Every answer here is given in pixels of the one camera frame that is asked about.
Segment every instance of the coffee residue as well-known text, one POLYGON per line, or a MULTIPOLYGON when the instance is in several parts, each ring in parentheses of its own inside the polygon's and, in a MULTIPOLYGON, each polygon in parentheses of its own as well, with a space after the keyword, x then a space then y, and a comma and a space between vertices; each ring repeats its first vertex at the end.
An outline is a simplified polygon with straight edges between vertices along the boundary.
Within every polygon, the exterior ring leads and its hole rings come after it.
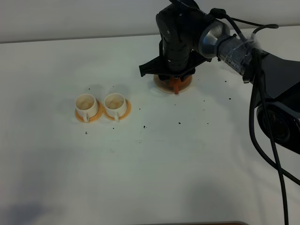
POLYGON ((122 101, 119 101, 117 99, 111 100, 106 106, 110 109, 118 109, 123 105, 122 101))
POLYGON ((81 109, 81 110, 87 110, 87 109, 90 109, 93 105, 94 105, 93 102, 88 101, 88 100, 84 100, 83 102, 81 102, 79 104, 78 108, 81 109))

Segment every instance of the black cable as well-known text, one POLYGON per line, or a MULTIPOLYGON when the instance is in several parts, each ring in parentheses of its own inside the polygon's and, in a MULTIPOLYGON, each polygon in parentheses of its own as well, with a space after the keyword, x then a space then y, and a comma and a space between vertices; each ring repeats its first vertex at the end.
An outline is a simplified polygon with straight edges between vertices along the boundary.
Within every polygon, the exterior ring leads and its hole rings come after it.
MULTIPOLYGON (((232 25, 232 27, 234 28, 234 30, 238 33, 238 35, 241 38, 241 40, 246 44, 247 40, 245 39, 244 35, 241 33, 241 31, 238 28, 238 26, 233 21, 233 19, 231 17, 229 17, 227 14, 224 14, 223 16, 224 16, 225 19, 228 20, 228 22, 232 25)), ((256 29, 255 32, 258 32, 261 29, 264 29, 264 28, 267 28, 267 27, 270 27, 270 25, 261 26, 260 28, 256 29)), ((274 137, 273 137, 273 133, 272 133, 272 129, 271 129, 269 112, 267 110, 267 104, 266 104, 266 101, 265 101, 265 95, 264 95, 264 91, 263 91, 263 85, 262 85, 262 82, 261 82, 261 69, 262 69, 262 65, 261 65, 262 62, 261 62, 261 60, 262 59, 261 59, 261 56, 257 52, 256 49, 253 49, 252 59, 253 59, 253 63, 254 63, 254 71, 255 71, 255 77, 256 77, 254 85, 256 86, 256 83, 258 83, 258 90, 259 90, 260 97, 261 97, 261 102, 262 102, 262 107, 263 107, 263 113, 264 113, 264 116, 265 116, 266 121, 267 121, 267 130, 268 130, 268 133, 269 133, 270 142, 271 142, 271 146, 272 146, 272 150, 273 150, 273 154, 274 154, 274 158, 275 158, 275 162, 276 162, 276 169, 278 171, 279 180, 280 180, 281 194, 282 194, 282 199, 283 199, 285 225, 288 225, 289 222, 288 222, 288 207, 287 207, 285 180, 284 180, 284 177, 283 177, 283 170, 282 170, 281 165, 280 165, 280 160, 279 160, 278 152, 277 152, 277 149, 276 149, 276 145, 275 145, 275 141, 274 141, 274 137)), ((255 101, 255 97, 256 97, 256 94, 253 97, 251 97, 252 104, 250 105, 251 107, 249 109, 249 111, 251 112, 249 114, 249 122, 253 122, 254 121, 254 108, 255 108, 255 105, 254 105, 255 102, 254 101, 255 101)))
POLYGON ((274 141, 274 137, 273 137, 273 133, 272 133, 272 129, 271 129, 269 111, 267 109, 266 99, 265 99, 265 95, 264 95, 265 92, 264 92, 263 84, 261 82, 261 79, 262 79, 261 78, 261 68, 262 68, 262 66, 261 66, 261 63, 262 63, 261 62, 261 56, 257 52, 256 49, 253 49, 252 56, 253 56, 255 76, 257 77, 255 82, 258 83, 258 90, 259 90, 259 94, 260 94, 260 97, 261 97, 261 103, 262 103, 263 113, 264 113, 264 116, 265 116, 266 127, 267 127, 267 131, 268 131, 268 134, 269 134, 269 137, 270 137, 270 142, 271 142, 275 162, 276 162, 276 165, 277 165, 279 180, 280 180, 282 199, 283 199, 285 225, 288 225, 289 220, 288 220, 288 207, 287 207, 285 180, 284 180, 284 177, 283 177, 283 172, 282 172, 282 168, 281 168, 281 165, 280 165, 280 160, 279 160, 278 152, 277 152, 277 149, 276 149, 276 145, 275 145, 275 141, 274 141))
POLYGON ((263 26, 263 24, 259 24, 259 23, 255 23, 255 22, 249 22, 249 21, 245 21, 245 20, 240 20, 240 19, 233 18, 233 17, 231 17, 231 18, 232 18, 232 20, 240 22, 240 23, 245 23, 245 24, 249 24, 249 25, 252 25, 252 26, 256 26, 256 27, 263 26))
MULTIPOLYGON (((262 148, 259 146, 256 138, 255 138, 255 131, 254 131, 254 109, 255 109, 255 98, 256 98, 256 92, 257 89, 255 90, 255 85, 253 85, 252 88, 252 95, 251 95, 251 100, 250 100, 250 109, 253 109, 252 111, 249 112, 249 131, 250 131, 250 138, 252 141, 253 146, 257 150, 257 152, 261 155, 261 157, 274 169, 277 169, 276 164, 270 159, 266 153, 262 150, 262 148)), ((284 176, 295 182, 296 184, 300 185, 300 180, 291 175, 288 171, 282 169, 282 173, 284 176)))
POLYGON ((236 25, 236 23, 233 21, 233 19, 229 15, 227 15, 227 14, 224 14, 224 18, 232 25, 232 27, 234 28, 234 30, 239 35, 240 39, 244 43, 247 42, 247 39, 244 37, 242 31, 240 31, 239 27, 236 25))
POLYGON ((271 28, 271 29, 277 29, 279 26, 277 24, 267 24, 267 25, 263 25, 263 26, 260 26, 258 28, 256 28, 252 34, 256 34, 257 32, 259 32, 260 30, 262 29, 265 29, 265 28, 271 28))

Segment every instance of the cup handle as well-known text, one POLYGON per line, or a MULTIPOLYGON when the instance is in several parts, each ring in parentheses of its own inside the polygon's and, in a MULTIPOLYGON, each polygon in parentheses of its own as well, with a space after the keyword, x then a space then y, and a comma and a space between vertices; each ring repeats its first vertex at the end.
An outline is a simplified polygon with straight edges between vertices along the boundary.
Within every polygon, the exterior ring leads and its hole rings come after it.
POLYGON ((120 118, 119 118, 118 112, 114 112, 114 120, 116 122, 120 122, 120 118))
POLYGON ((85 113, 85 114, 83 115, 83 120, 84 120, 85 123, 88 123, 88 122, 90 121, 90 117, 88 116, 87 113, 85 113))

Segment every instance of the cup rim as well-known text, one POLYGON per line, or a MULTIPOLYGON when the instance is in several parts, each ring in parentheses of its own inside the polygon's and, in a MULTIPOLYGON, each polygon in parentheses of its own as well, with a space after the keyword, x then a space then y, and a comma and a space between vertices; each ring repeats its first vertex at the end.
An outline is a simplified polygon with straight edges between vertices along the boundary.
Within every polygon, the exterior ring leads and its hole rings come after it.
POLYGON ((108 96, 105 97, 105 99, 104 99, 104 101, 103 101, 104 107, 107 108, 107 109, 109 109, 109 110, 112 110, 112 111, 117 111, 117 110, 119 110, 124 104, 127 104, 127 103, 126 103, 126 98, 125 98, 123 95, 121 95, 120 93, 112 93, 112 94, 109 94, 108 96), (106 99, 107 99, 108 97, 110 97, 111 95, 120 95, 120 96, 123 98, 124 102, 123 102, 123 104, 122 104, 119 108, 117 108, 117 109, 111 109, 111 108, 109 108, 109 107, 105 104, 106 99))
POLYGON ((88 110, 90 110, 92 107, 94 107, 96 103, 97 103, 97 100, 96 100, 95 96, 93 96, 93 95, 91 95, 91 94, 81 94, 81 95, 79 95, 79 96, 76 98, 76 100, 75 100, 75 108, 76 108, 77 110, 80 110, 80 111, 88 111, 88 110), (93 104, 90 108, 88 108, 88 109, 80 109, 80 108, 78 108, 78 107, 76 106, 76 101, 77 101, 77 99, 78 99, 79 97, 83 96, 83 95, 89 95, 89 96, 92 96, 92 97, 94 98, 94 104, 93 104))

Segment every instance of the orange saucer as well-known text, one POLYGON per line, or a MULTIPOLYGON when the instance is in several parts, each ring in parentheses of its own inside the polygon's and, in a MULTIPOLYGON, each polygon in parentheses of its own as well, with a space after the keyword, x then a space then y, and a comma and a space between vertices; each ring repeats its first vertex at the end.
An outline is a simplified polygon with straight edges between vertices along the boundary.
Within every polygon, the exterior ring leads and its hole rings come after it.
MULTIPOLYGON (((102 115, 103 113, 103 106, 102 104, 97 100, 97 103, 98 103, 98 106, 99 106, 99 109, 98 109, 98 112, 96 115, 94 115, 93 117, 90 118, 90 121, 88 123, 91 123, 93 121, 96 121, 100 118, 100 116, 102 115)), ((85 123, 82 116, 80 116, 77 112, 77 110, 75 110, 75 117, 82 123, 85 123)))
POLYGON ((192 75, 188 76, 184 81, 181 81, 180 78, 175 79, 173 76, 169 80, 161 81, 158 75, 154 75, 153 80, 159 90, 178 95, 189 88, 192 82, 192 75))

